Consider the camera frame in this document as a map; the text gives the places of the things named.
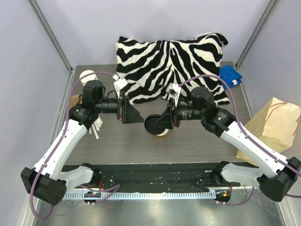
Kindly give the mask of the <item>black plastic cup lid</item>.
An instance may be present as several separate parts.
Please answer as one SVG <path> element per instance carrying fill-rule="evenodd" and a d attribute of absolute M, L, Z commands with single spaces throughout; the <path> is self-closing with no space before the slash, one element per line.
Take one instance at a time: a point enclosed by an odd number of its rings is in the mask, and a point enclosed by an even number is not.
<path fill-rule="evenodd" d="M 159 135 L 165 131 L 163 128 L 159 128 L 154 125 L 160 117 L 161 116 L 159 114 L 151 114 L 146 117 L 144 127 L 148 133 L 152 135 Z"/>

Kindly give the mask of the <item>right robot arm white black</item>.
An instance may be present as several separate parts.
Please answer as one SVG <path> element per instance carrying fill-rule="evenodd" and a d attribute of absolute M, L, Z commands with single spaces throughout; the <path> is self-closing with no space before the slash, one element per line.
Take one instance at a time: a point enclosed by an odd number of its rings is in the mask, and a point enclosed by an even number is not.
<path fill-rule="evenodd" d="M 192 103 L 187 105 L 179 104 L 176 99 L 170 100 L 166 110 L 154 122 L 157 133 L 172 130 L 184 120 L 200 120 L 205 130 L 229 142 L 256 164 L 254 168 L 221 162 L 212 174 L 216 185 L 236 182 L 259 188 L 273 201 L 282 201 L 298 179 L 300 160 L 286 158 L 252 135 L 237 117 L 216 106 L 213 94 L 207 88 L 194 88 L 191 99 Z"/>

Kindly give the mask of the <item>left aluminium frame post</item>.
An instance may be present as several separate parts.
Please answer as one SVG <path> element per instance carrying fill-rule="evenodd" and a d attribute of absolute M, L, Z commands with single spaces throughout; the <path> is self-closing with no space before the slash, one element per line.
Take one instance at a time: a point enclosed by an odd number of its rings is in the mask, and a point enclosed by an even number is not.
<path fill-rule="evenodd" d="M 41 24 L 42 28 L 44 29 L 46 35 L 48 36 L 50 42 L 52 43 L 54 49 L 58 53 L 61 61 L 63 62 L 64 66 L 66 67 L 69 73 L 72 72 L 73 67 L 71 66 L 69 60 L 67 59 L 61 45 L 59 44 L 50 24 L 48 23 L 44 13 L 42 12 L 38 2 L 36 0 L 27 0 L 30 7 L 32 8 L 35 16 L 37 17 L 39 23 Z"/>

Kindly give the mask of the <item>single brown paper cup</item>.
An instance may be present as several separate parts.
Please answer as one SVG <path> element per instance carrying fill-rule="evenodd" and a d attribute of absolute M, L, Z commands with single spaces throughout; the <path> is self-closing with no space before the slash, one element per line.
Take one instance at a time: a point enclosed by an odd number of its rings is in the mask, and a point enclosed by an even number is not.
<path fill-rule="evenodd" d="M 155 135 L 155 138 L 156 138 L 157 140 L 162 140 L 162 139 L 164 139 L 165 136 L 167 135 L 168 131 L 169 131 L 168 129 L 165 129 L 162 133 L 160 133 L 160 134 L 158 134 L 158 135 Z"/>

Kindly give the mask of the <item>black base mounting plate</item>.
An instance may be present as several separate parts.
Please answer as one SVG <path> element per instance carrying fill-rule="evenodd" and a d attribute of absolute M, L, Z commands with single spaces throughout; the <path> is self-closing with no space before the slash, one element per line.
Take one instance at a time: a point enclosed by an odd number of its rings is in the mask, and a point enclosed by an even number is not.
<path fill-rule="evenodd" d="M 120 185 L 119 193 L 192 193 L 210 187 L 239 187 L 213 172 L 218 163 L 148 163 L 96 165 L 99 178 L 90 188 Z"/>

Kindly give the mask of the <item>blue cloth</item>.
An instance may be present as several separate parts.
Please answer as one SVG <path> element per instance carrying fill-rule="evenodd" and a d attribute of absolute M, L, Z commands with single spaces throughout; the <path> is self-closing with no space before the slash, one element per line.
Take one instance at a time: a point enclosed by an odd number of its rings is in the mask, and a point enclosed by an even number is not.
<path fill-rule="evenodd" d="M 220 77 L 230 88 L 239 85 L 242 82 L 242 76 L 231 65 L 220 68 Z"/>

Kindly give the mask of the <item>zebra print pillow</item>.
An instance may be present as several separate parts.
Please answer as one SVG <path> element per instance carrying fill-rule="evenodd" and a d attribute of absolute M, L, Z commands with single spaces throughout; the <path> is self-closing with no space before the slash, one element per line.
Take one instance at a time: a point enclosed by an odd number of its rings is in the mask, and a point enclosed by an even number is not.
<path fill-rule="evenodd" d="M 230 100 L 220 76 L 222 48 L 228 40 L 220 33 L 209 33 L 190 40 L 156 40 L 139 42 L 120 36 L 116 45 L 119 77 L 127 81 L 123 88 L 130 103 L 137 105 L 159 97 L 171 99 L 166 89 L 171 83 L 181 84 L 200 76 L 181 88 L 180 98 L 191 100 L 191 91 L 206 87 L 217 105 L 227 105 Z"/>

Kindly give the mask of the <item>brown cardboard cup carrier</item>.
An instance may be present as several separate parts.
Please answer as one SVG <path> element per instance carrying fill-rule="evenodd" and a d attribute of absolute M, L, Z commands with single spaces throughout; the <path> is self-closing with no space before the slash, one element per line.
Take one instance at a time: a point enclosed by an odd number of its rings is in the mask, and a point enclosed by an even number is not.
<path fill-rule="evenodd" d="M 71 96 L 70 108 L 74 107 L 77 104 L 82 104 L 82 94 Z"/>

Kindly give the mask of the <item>right aluminium frame post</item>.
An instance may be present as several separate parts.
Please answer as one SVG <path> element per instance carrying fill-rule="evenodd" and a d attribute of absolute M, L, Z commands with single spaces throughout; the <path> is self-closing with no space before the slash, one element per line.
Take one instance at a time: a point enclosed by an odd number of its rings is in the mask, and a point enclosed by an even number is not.
<path fill-rule="evenodd" d="M 260 32 L 263 30 L 266 22 L 268 21 L 269 17 L 277 7 L 277 4 L 279 3 L 279 0 L 269 0 L 267 6 L 265 7 L 262 15 L 259 18 L 259 21 L 257 22 L 250 38 L 248 39 L 240 57 L 238 58 L 237 62 L 235 63 L 235 68 L 238 70 L 240 66 L 243 64 L 245 58 L 247 57 L 248 53 L 251 50 L 251 47 L 257 40 L 258 36 L 260 35 Z"/>

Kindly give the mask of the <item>aluminium frame post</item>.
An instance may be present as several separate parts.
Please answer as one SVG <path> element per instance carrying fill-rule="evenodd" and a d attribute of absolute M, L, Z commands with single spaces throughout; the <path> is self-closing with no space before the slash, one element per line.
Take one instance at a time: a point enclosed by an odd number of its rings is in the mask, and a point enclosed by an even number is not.
<path fill-rule="evenodd" d="M 44 13 L 42 12 L 38 2 L 36 0 L 27 0 L 30 7 L 32 8 L 35 16 L 37 17 L 39 23 L 41 24 L 42 28 L 44 29 L 46 35 L 48 36 L 50 42 L 52 43 L 54 49 L 58 53 L 61 61 L 63 62 L 64 66 L 66 67 L 69 73 L 72 72 L 73 67 L 71 66 L 69 60 L 67 59 L 61 45 L 59 44 L 50 24 L 48 23 Z"/>
<path fill-rule="evenodd" d="M 247 57 L 248 53 L 251 50 L 251 47 L 257 40 L 258 36 L 260 35 L 260 32 L 263 30 L 266 22 L 268 21 L 269 17 L 277 7 L 277 4 L 279 3 L 279 0 L 269 0 L 267 6 L 265 7 L 262 15 L 259 18 L 259 21 L 257 22 L 250 38 L 248 39 L 240 57 L 238 58 L 237 62 L 235 63 L 235 68 L 238 70 L 240 66 L 243 64 L 245 58 Z"/>

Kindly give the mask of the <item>stack of brown paper cups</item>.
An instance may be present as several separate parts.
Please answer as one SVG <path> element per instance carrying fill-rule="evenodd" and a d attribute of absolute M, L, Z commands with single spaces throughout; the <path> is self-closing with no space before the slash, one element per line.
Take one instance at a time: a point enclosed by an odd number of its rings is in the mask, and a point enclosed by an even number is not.
<path fill-rule="evenodd" d="M 80 81 L 83 86 L 86 86 L 87 82 L 98 80 L 97 75 L 93 70 L 85 70 L 79 75 Z"/>

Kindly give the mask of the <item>white wrapped straws bundle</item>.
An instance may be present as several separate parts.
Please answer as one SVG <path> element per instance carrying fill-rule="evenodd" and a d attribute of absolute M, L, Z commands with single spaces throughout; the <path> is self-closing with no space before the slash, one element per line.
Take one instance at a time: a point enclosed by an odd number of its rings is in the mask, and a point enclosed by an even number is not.
<path fill-rule="evenodd" d="M 100 131 L 101 126 L 103 125 L 103 121 L 100 116 L 93 122 L 89 129 L 89 134 L 94 134 L 96 139 L 99 139 L 98 132 Z"/>

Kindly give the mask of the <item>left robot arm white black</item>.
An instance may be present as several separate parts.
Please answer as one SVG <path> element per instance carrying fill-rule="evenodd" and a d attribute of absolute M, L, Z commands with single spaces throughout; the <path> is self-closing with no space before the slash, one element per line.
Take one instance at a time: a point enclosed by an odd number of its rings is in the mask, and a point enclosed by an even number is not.
<path fill-rule="evenodd" d="M 101 174 L 98 167 L 81 164 L 69 172 L 63 166 L 76 144 L 97 121 L 99 114 L 112 113 L 123 124 L 142 123 L 140 113 L 130 104 L 122 90 L 127 81 L 118 78 L 114 82 L 117 96 L 104 95 L 101 81 L 91 80 L 83 88 L 82 102 L 70 108 L 64 126 L 44 156 L 30 169 L 25 167 L 21 179 L 30 198 L 34 197 L 55 206 L 65 193 L 81 185 L 94 188 L 99 185 Z"/>

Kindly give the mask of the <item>brown paper bag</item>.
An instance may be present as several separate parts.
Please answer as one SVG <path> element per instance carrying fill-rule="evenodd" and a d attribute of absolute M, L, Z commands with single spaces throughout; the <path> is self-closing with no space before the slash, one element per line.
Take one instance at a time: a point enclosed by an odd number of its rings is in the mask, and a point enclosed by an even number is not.
<path fill-rule="evenodd" d="M 301 124 L 301 108 L 295 104 L 272 98 L 245 128 L 268 147 L 281 153 L 293 145 Z"/>

